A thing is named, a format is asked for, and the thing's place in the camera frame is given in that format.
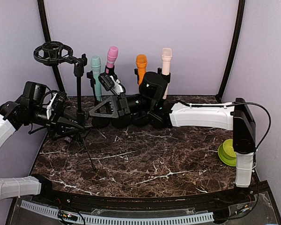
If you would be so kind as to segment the green bowl on saucer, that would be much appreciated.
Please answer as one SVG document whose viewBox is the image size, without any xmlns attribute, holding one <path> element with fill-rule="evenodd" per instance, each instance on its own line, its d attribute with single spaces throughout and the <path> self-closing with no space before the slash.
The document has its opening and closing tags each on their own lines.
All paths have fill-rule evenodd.
<svg viewBox="0 0 281 225">
<path fill-rule="evenodd" d="M 237 164 L 237 156 L 233 149 L 233 140 L 225 140 L 218 148 L 218 156 L 220 160 L 228 165 L 235 167 Z"/>
</svg>

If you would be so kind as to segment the black stand under orange microphone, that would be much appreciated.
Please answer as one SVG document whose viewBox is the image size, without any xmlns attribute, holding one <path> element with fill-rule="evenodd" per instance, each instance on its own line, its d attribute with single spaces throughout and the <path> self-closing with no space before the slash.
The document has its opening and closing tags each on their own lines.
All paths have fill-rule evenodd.
<svg viewBox="0 0 281 225">
<path fill-rule="evenodd" d="M 149 123 L 147 118 L 147 102 L 139 94 L 134 97 L 134 103 L 136 105 L 136 112 L 132 115 L 132 123 L 136 126 L 145 126 Z"/>
</svg>

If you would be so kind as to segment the glitter microphone with silver grille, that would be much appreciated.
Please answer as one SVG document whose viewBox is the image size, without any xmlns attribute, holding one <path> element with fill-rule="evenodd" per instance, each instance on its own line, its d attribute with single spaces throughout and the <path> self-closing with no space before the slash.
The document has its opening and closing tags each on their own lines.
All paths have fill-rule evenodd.
<svg viewBox="0 0 281 225">
<path fill-rule="evenodd" d="M 72 142 L 72 138 L 71 137 L 65 137 L 64 138 L 64 141 L 66 142 L 66 143 L 71 143 Z"/>
</svg>

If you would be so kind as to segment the orange microphone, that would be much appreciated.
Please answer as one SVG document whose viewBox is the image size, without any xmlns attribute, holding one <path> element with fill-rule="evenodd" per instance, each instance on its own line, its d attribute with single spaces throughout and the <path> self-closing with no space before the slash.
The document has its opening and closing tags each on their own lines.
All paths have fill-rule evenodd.
<svg viewBox="0 0 281 225">
<path fill-rule="evenodd" d="M 147 57 L 144 54 L 139 54 L 136 57 L 136 66 L 137 66 L 137 76 L 138 76 L 138 84 L 142 83 L 144 74 L 146 73 L 147 67 Z"/>
</svg>

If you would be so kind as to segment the black stand under mint microphone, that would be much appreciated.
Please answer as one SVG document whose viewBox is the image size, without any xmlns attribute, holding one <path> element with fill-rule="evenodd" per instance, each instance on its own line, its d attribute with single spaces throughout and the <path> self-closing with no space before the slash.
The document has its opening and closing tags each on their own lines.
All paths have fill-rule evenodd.
<svg viewBox="0 0 281 225">
<path fill-rule="evenodd" d="M 95 78 L 93 71 L 87 72 L 87 78 L 90 80 L 90 86 L 93 90 L 95 105 L 102 101 L 101 83 Z M 104 128 L 110 123 L 109 118 L 93 117 L 92 125 L 96 128 Z"/>
</svg>

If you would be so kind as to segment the black front rail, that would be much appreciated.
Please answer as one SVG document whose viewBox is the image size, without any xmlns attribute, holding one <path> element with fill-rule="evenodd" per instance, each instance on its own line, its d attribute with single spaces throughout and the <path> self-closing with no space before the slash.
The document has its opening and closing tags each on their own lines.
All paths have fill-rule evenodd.
<svg viewBox="0 0 281 225">
<path fill-rule="evenodd" d="M 177 197 L 162 198 L 119 198 L 71 194 L 67 192 L 52 191 L 50 198 L 39 195 L 24 196 L 22 200 L 32 200 L 37 203 L 58 206 L 62 204 L 62 209 L 70 207 L 75 210 L 90 212 L 93 209 L 104 210 L 171 210 L 195 208 L 196 210 L 220 210 L 227 208 L 228 198 L 236 197 L 235 189 L 228 189 L 219 192 L 199 195 L 185 195 Z"/>
</svg>

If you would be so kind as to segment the black tripod stand with shock mount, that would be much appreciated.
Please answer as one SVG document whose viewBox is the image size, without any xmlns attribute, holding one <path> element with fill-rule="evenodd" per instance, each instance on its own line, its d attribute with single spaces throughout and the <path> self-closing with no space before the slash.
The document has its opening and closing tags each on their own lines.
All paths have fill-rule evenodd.
<svg viewBox="0 0 281 225">
<path fill-rule="evenodd" d="M 83 148 L 85 149 L 89 159 L 91 159 L 89 150 L 85 143 L 85 137 L 91 130 L 90 127 L 85 126 L 85 122 L 88 118 L 85 111 L 82 109 L 81 105 L 81 78 L 84 75 L 84 67 L 87 65 L 87 57 L 85 54 L 83 54 L 81 57 L 77 58 L 73 56 L 73 50 L 71 47 L 58 42 L 58 41 L 52 41 L 54 45 L 57 46 L 57 56 L 54 56 L 51 54 L 52 50 L 49 50 L 48 53 L 46 53 L 46 47 L 49 45 L 49 42 L 46 42 L 42 44 L 41 46 L 37 47 L 34 52 L 33 56 L 34 59 L 37 62 L 40 62 L 46 66 L 52 66 L 52 65 L 59 65 L 61 63 L 69 63 L 74 66 L 74 76 L 76 77 L 76 93 L 77 93 L 77 109 L 76 109 L 76 115 L 72 118 L 72 114 L 65 108 L 64 104 L 60 108 L 59 111 L 63 112 L 62 117 L 71 120 L 72 122 L 78 123 L 80 126 L 84 127 L 84 133 L 80 135 L 73 135 L 72 137 L 77 139 L 78 142 L 80 142 L 83 145 Z M 37 104 L 39 106 L 39 109 L 37 109 L 35 112 L 33 112 L 31 116 L 31 123 L 35 123 L 42 126 L 42 129 L 46 128 L 46 123 L 48 122 L 48 119 L 46 117 L 46 108 L 49 105 L 50 100 L 53 98 L 54 94 L 57 93 L 55 90 L 49 91 L 45 93 L 40 103 Z M 65 132 L 73 130 L 74 128 L 67 128 L 65 127 Z"/>
</svg>

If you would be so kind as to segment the black corner post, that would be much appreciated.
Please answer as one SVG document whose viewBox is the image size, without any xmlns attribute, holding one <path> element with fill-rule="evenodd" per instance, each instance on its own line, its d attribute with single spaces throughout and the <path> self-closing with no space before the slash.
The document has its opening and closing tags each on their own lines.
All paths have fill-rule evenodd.
<svg viewBox="0 0 281 225">
<path fill-rule="evenodd" d="M 43 30 L 44 40 L 45 42 L 49 42 L 49 45 L 45 48 L 46 49 L 45 52 L 48 53 L 49 50 L 52 50 L 51 54 L 57 56 L 57 52 L 56 52 L 57 46 L 54 45 L 53 42 L 51 41 L 44 0 L 37 0 L 37 5 L 38 5 L 40 21 Z M 52 70 L 59 91 L 66 92 L 57 64 L 52 65 Z"/>
<path fill-rule="evenodd" d="M 227 84 L 228 84 L 229 76 L 231 73 L 232 65 L 233 65 L 235 54 L 237 51 L 237 45 L 238 45 L 242 22 L 243 22 L 244 9 L 245 9 L 245 0 L 239 0 L 238 8 L 237 8 L 236 22 L 235 22 L 235 27 L 234 27 L 234 32 L 233 32 L 233 37 L 232 37 L 232 41 L 231 41 L 228 59 L 227 59 L 224 73 L 223 73 L 221 85 L 219 87 L 218 93 L 215 96 L 215 98 L 218 102 L 222 101 L 224 92 L 225 92 Z"/>
</svg>

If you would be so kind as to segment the left black corner post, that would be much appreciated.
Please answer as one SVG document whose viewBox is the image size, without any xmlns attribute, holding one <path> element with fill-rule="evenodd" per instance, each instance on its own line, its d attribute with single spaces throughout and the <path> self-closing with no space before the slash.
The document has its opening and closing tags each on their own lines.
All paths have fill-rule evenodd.
<svg viewBox="0 0 281 225">
<path fill-rule="evenodd" d="M 57 56 L 57 52 L 56 52 L 57 46 L 54 45 L 53 42 L 51 41 L 44 0 L 37 0 L 37 5 L 38 5 L 40 21 L 43 30 L 44 40 L 45 42 L 49 42 L 49 45 L 45 48 L 46 49 L 45 52 L 48 53 L 49 50 L 52 50 L 51 54 Z M 59 91 L 66 92 L 57 64 L 52 65 L 52 70 Z"/>
</svg>

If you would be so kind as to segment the cream white microphone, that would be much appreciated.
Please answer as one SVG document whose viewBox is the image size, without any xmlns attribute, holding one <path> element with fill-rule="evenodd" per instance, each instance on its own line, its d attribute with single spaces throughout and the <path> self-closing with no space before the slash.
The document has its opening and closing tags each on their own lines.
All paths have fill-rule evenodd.
<svg viewBox="0 0 281 225">
<path fill-rule="evenodd" d="M 162 54 L 162 77 L 167 82 L 166 90 L 163 96 L 163 99 L 166 99 L 168 94 L 168 85 L 170 83 L 170 62 L 172 59 L 172 49 L 171 48 L 163 48 Z"/>
</svg>

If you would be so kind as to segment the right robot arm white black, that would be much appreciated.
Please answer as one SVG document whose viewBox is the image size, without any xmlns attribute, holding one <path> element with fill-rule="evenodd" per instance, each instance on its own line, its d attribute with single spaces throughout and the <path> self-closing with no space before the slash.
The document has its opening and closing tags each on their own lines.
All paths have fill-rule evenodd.
<svg viewBox="0 0 281 225">
<path fill-rule="evenodd" d="M 148 120 L 155 128 L 210 127 L 233 132 L 233 150 L 236 153 L 236 188 L 230 200 L 240 203 L 248 195 L 252 172 L 256 166 L 256 122 L 249 109 L 250 102 L 236 98 L 221 104 L 194 104 L 181 100 L 168 102 L 163 99 L 169 77 L 160 72 L 146 72 L 139 86 L 139 93 L 126 96 L 123 85 L 114 75 L 102 73 L 99 81 L 112 96 L 89 111 L 91 117 L 119 119 L 124 117 L 142 124 Z"/>
</svg>

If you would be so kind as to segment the pink microphone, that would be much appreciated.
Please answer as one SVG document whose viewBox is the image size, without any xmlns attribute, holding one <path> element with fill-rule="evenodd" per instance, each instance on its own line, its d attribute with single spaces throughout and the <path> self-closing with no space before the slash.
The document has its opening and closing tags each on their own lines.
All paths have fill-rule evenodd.
<svg viewBox="0 0 281 225">
<path fill-rule="evenodd" d="M 107 63 L 106 67 L 108 69 L 114 67 L 114 63 L 118 57 L 118 48 L 116 46 L 111 46 L 107 53 Z"/>
</svg>

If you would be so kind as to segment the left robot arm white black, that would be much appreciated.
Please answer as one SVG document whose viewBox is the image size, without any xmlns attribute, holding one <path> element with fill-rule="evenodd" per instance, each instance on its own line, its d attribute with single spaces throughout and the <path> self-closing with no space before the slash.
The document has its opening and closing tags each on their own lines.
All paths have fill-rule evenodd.
<svg viewBox="0 0 281 225">
<path fill-rule="evenodd" d="M 37 124 L 46 129 L 52 139 L 82 134 L 84 127 L 64 107 L 66 93 L 51 90 L 46 85 L 26 82 L 16 101 L 0 106 L 0 148 L 22 126 Z M 0 178 L 0 200 L 38 195 L 46 204 L 53 204 L 57 195 L 52 183 L 41 175 L 20 178 Z"/>
</svg>

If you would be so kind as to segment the black stand under cream microphone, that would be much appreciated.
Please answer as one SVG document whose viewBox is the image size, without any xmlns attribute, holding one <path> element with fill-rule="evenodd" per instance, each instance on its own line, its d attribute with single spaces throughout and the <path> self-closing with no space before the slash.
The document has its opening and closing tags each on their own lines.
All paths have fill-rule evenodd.
<svg viewBox="0 0 281 225">
<path fill-rule="evenodd" d="M 154 74 L 153 86 L 155 94 L 152 100 L 152 109 L 150 110 L 150 123 L 155 128 L 171 127 L 170 123 L 170 107 L 166 102 L 168 95 L 168 87 L 170 83 L 170 72 L 163 74 L 163 69 L 158 68 Z"/>
</svg>

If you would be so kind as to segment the mint green microphone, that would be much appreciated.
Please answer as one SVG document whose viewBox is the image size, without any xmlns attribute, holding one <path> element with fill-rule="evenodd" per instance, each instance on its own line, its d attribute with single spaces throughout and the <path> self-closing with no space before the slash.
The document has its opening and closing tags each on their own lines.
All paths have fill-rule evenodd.
<svg viewBox="0 0 281 225">
<path fill-rule="evenodd" d="M 91 71 L 93 74 L 93 84 L 94 84 L 94 96 L 97 101 L 102 101 L 102 88 L 99 81 L 99 75 L 101 73 L 101 59 L 99 56 L 95 55 L 91 58 Z"/>
</svg>

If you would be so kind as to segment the black stand under pink microphone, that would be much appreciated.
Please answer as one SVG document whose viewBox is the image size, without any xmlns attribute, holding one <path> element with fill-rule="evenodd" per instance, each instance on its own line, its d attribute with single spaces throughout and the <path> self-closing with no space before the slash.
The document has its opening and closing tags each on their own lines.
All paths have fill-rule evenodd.
<svg viewBox="0 0 281 225">
<path fill-rule="evenodd" d="M 106 66 L 105 66 L 105 73 L 109 74 L 109 75 L 114 75 L 115 76 L 115 79 L 118 78 L 117 75 L 115 74 L 114 72 L 114 69 L 115 67 L 113 68 L 110 68 L 108 69 Z M 125 116 L 122 116 L 122 117 L 118 117 L 118 118 L 115 118 L 115 119 L 112 119 L 111 120 L 111 124 L 116 127 L 116 128 L 125 128 L 127 127 L 131 122 L 131 115 L 125 115 Z"/>
</svg>

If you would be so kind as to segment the right black corner post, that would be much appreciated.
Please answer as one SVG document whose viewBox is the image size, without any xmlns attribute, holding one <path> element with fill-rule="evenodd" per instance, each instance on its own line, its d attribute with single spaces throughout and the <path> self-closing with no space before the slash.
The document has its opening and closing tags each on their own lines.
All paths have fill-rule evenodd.
<svg viewBox="0 0 281 225">
<path fill-rule="evenodd" d="M 219 87 L 218 93 L 215 96 L 215 98 L 218 102 L 222 101 L 224 92 L 225 92 L 227 84 L 228 84 L 229 76 L 231 73 L 232 65 L 233 65 L 235 54 L 237 51 L 237 45 L 238 45 L 242 22 L 243 22 L 244 9 L 245 9 L 245 0 L 239 0 L 238 8 L 237 8 L 236 22 L 235 22 L 235 27 L 234 27 L 234 32 L 233 32 L 233 37 L 232 37 L 232 41 L 231 41 L 228 59 L 227 59 L 224 73 L 223 73 L 221 85 Z"/>
</svg>

